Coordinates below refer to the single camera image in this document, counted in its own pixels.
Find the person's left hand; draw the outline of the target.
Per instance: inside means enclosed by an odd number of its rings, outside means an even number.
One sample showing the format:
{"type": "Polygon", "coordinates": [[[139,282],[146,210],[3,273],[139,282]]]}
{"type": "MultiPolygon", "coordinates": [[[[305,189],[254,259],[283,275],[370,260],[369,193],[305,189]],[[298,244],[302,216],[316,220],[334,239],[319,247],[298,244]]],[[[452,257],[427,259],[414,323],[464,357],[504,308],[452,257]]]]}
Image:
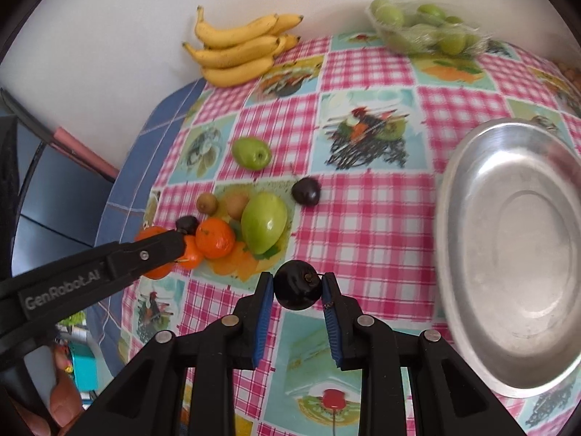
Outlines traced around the person's left hand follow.
{"type": "MultiPolygon", "coordinates": [[[[53,348],[53,360],[56,370],[56,385],[51,392],[48,410],[59,425],[59,435],[66,435],[82,415],[84,408],[80,393],[65,372],[68,358],[60,347],[53,348]]],[[[49,436],[51,434],[49,424],[44,418],[31,412],[28,407],[22,407],[17,403],[15,403],[15,407],[33,435],[49,436]]]]}

